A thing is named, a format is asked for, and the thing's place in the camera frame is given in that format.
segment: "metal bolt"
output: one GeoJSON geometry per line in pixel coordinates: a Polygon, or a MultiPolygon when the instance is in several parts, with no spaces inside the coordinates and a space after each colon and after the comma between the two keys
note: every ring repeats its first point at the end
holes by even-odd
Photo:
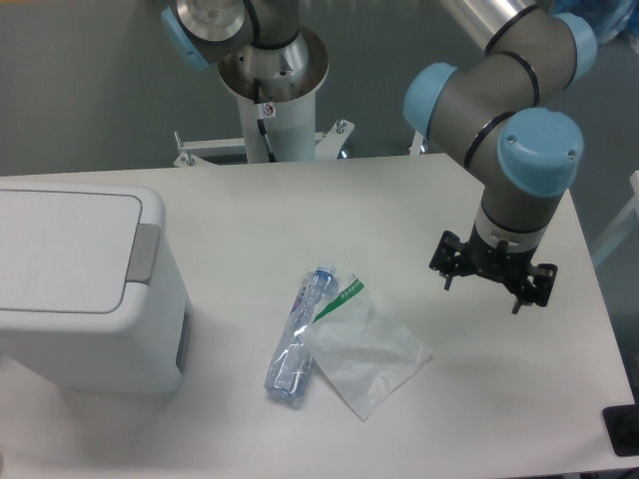
{"type": "Polygon", "coordinates": [[[184,144],[182,143],[182,139],[180,138],[180,134],[177,130],[173,132],[173,136],[176,139],[176,146],[178,148],[178,155],[180,155],[180,160],[183,162],[187,162],[187,165],[192,167],[196,162],[191,157],[191,154],[185,150],[184,144]]]}

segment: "plastic bag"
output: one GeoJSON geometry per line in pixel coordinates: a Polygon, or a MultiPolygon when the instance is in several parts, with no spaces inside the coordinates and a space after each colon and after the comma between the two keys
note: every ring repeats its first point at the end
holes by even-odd
{"type": "Polygon", "coordinates": [[[364,421],[397,387],[432,358],[400,322],[382,315],[354,275],[320,308],[305,347],[352,411],[364,421]]]}

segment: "green stripe on bag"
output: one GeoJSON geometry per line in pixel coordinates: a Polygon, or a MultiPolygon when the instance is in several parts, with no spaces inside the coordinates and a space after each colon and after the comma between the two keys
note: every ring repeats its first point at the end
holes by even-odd
{"type": "Polygon", "coordinates": [[[330,312],[335,311],[342,304],[344,304],[349,299],[351,299],[353,296],[358,294],[362,289],[363,289],[363,282],[361,282],[359,279],[356,279],[355,281],[353,281],[352,284],[349,287],[347,287],[344,291],[342,291],[339,294],[338,297],[336,297],[333,301],[331,301],[323,309],[323,311],[316,316],[316,318],[313,320],[313,322],[316,322],[316,321],[322,319],[324,316],[326,316],[330,312]]]}

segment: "white table surface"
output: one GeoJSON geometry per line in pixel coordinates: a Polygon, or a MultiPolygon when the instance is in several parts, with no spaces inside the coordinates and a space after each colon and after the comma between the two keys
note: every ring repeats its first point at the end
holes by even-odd
{"type": "Polygon", "coordinates": [[[601,409],[632,394],[569,195],[538,262],[546,308],[510,314],[500,285],[428,269],[467,239],[481,185],[444,155],[106,172],[34,180],[143,185],[195,307],[171,397],[61,390],[0,356],[1,479],[501,478],[626,468],[601,409]],[[366,422],[316,373],[300,410],[265,373],[304,271],[353,271],[434,353],[366,422]]]}

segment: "black ring band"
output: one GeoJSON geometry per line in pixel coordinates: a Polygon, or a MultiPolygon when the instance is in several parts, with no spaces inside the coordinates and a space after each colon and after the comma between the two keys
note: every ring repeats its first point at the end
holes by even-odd
{"type": "Polygon", "coordinates": [[[515,112],[504,112],[501,115],[497,115],[495,118],[486,123],[486,125],[481,129],[481,131],[477,134],[477,136],[470,144],[470,147],[468,147],[466,156],[463,159],[463,167],[467,171],[470,171],[470,162],[472,162],[472,157],[474,157],[475,152],[479,148],[479,145],[481,145],[481,142],[483,142],[485,138],[490,135],[490,132],[492,132],[497,125],[499,125],[507,118],[512,117],[514,114],[515,112]]]}
{"type": "Polygon", "coordinates": [[[497,52],[497,55],[505,55],[506,57],[510,57],[523,67],[523,69],[528,74],[528,77],[530,78],[530,83],[532,83],[532,106],[536,107],[539,104],[539,80],[537,79],[537,74],[532,68],[532,65],[530,65],[521,55],[518,55],[514,52],[497,52]]]}
{"type": "Polygon", "coordinates": [[[575,75],[577,75],[577,50],[579,50],[579,49],[577,48],[577,41],[575,40],[574,35],[570,35],[570,39],[572,40],[572,45],[574,47],[573,51],[575,52],[575,64],[574,64],[574,67],[572,69],[572,75],[570,75],[570,80],[568,80],[568,83],[566,83],[566,86],[563,87],[564,89],[568,88],[570,85],[572,85],[572,82],[575,79],[575,75]]]}
{"type": "Polygon", "coordinates": [[[251,19],[251,23],[253,24],[253,39],[260,38],[260,19],[258,18],[258,12],[256,12],[256,7],[253,6],[253,2],[251,0],[244,0],[244,6],[249,12],[249,18],[251,19]]]}
{"type": "Polygon", "coordinates": [[[506,33],[510,27],[512,27],[515,23],[517,23],[519,20],[521,20],[523,17],[525,17],[526,15],[528,15],[530,12],[532,12],[533,10],[536,10],[539,7],[539,5],[530,5],[529,7],[524,8],[523,10],[521,10],[517,15],[515,15],[514,17],[512,17],[510,20],[508,20],[503,27],[501,27],[497,33],[495,33],[492,38],[490,39],[490,41],[488,42],[488,44],[486,45],[486,48],[484,48],[483,53],[485,53],[486,55],[488,55],[490,53],[490,50],[492,49],[492,47],[495,46],[495,43],[497,43],[499,41],[499,39],[503,36],[504,33],[506,33]]]}
{"type": "Polygon", "coordinates": [[[253,42],[251,45],[255,48],[259,48],[260,50],[280,50],[281,48],[287,47],[288,45],[290,45],[292,42],[295,41],[295,39],[298,37],[298,35],[300,34],[300,29],[297,30],[297,32],[294,34],[293,37],[291,37],[290,39],[282,42],[282,43],[275,43],[275,44],[263,44],[260,42],[253,42]]]}

